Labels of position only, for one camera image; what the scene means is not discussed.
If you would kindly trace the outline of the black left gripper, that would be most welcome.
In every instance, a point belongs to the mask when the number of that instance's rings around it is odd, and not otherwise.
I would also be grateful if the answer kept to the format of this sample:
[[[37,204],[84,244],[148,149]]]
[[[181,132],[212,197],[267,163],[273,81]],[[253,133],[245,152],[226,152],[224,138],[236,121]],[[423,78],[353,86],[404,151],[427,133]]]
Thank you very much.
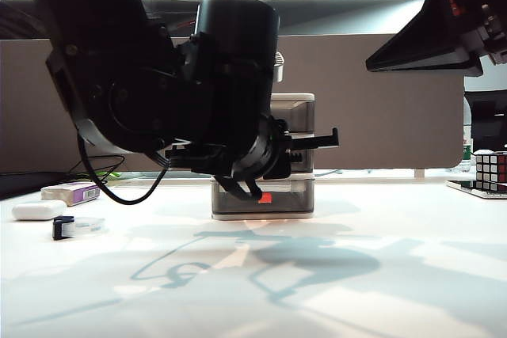
[[[291,174],[291,157],[299,157],[301,150],[314,150],[339,146],[338,129],[332,128],[331,135],[292,139],[285,120],[261,115],[258,132],[260,169],[258,178],[265,180],[284,179]],[[223,146],[188,144],[173,146],[165,156],[170,168],[189,169],[194,173],[213,176],[230,176],[232,158]]]

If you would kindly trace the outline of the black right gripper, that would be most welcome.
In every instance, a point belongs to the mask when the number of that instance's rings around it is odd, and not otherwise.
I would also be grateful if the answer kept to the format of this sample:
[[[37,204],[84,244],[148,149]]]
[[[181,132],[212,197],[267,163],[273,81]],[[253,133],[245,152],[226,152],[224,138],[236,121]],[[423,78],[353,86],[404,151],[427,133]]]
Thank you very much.
[[[432,71],[477,78],[480,57],[506,63],[506,0],[425,0],[366,60],[369,71]]]

